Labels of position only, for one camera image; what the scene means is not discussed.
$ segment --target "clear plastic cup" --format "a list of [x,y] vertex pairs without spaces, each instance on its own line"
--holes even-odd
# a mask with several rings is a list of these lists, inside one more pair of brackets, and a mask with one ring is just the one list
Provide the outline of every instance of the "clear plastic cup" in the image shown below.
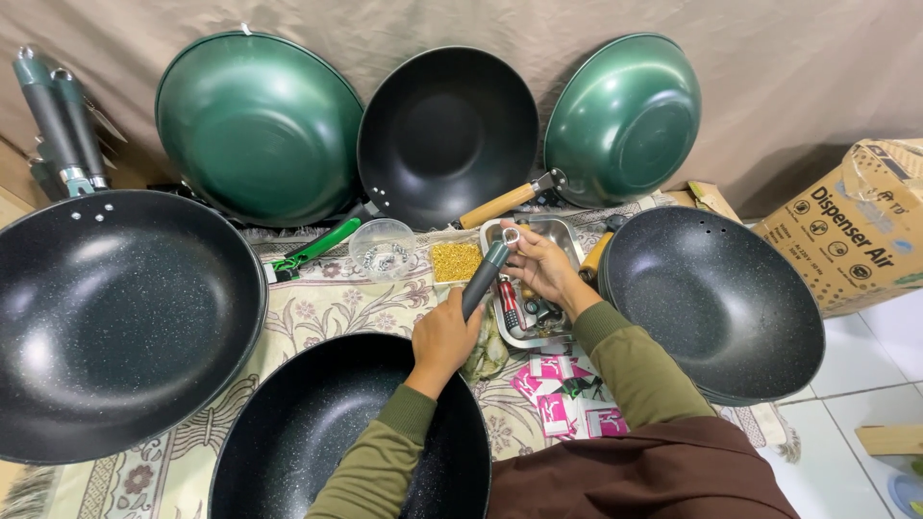
[[349,240],[350,257],[368,279],[377,283],[406,274],[415,251],[414,231],[391,218],[363,224]]

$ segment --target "person's left hand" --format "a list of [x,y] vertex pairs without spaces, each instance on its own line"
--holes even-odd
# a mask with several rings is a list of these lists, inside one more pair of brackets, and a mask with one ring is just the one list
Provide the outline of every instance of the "person's left hand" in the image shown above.
[[484,305],[479,305],[466,323],[462,289],[452,288],[449,298],[414,326],[414,370],[404,384],[436,400],[474,349],[483,314]]

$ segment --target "brown cloth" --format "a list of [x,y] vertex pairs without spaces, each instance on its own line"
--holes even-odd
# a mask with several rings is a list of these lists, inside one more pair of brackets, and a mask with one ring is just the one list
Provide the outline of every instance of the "brown cloth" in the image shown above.
[[496,462],[487,518],[798,516],[743,431],[696,416]]

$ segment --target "beige fabric backdrop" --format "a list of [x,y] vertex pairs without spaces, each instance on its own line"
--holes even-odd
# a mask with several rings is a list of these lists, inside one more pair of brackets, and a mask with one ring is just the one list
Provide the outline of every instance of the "beige fabric backdrop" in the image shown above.
[[[241,21],[323,56],[365,100],[416,53],[481,47],[525,78],[543,123],[594,49],[662,32],[689,56],[704,103],[667,187],[714,182],[742,217],[777,207],[858,139],[923,136],[918,0],[0,0],[0,54],[39,44],[168,167],[153,125],[158,79],[189,42]],[[0,135],[28,152],[35,132],[0,66]]]

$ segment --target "stainless steel tray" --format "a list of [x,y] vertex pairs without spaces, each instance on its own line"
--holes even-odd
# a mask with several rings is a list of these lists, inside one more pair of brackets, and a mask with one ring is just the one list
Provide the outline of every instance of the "stainless steel tray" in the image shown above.
[[[577,233],[574,232],[573,226],[568,221],[552,214],[535,214],[529,217],[529,226],[533,232],[544,236],[561,247],[564,253],[568,255],[570,266],[573,267],[574,271],[580,268],[584,259],[583,249],[580,242],[577,240]],[[482,252],[486,253],[490,248],[490,244],[501,239],[501,232],[502,228],[500,227],[499,218],[489,220],[481,225],[480,235]],[[523,301],[520,296],[519,282],[513,281],[513,287],[516,289],[516,304],[522,309]],[[566,319],[563,325],[557,327],[547,337],[538,337],[537,332],[534,330],[534,327],[532,327],[524,338],[516,339],[509,334],[506,326],[503,325],[503,303],[500,301],[500,297],[497,296],[496,283],[491,286],[491,291],[494,295],[494,312],[497,316],[497,327],[500,330],[500,336],[503,337],[503,340],[506,341],[507,344],[517,348],[529,349],[551,344],[573,343],[577,340],[570,334],[571,324]],[[533,316],[525,314],[524,311],[523,314],[526,316],[527,323],[534,323]]]

